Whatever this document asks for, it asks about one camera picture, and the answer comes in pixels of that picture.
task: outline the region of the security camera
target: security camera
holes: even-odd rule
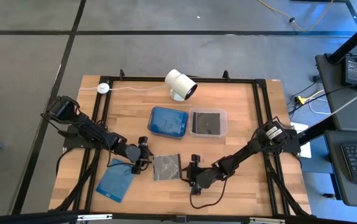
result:
[[[176,101],[187,100],[198,87],[198,84],[176,69],[171,70],[167,74],[165,82],[171,87],[170,96]]]

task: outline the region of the blue container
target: blue container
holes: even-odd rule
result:
[[[151,111],[148,130],[156,135],[181,139],[185,135],[187,121],[187,112],[156,106]]]

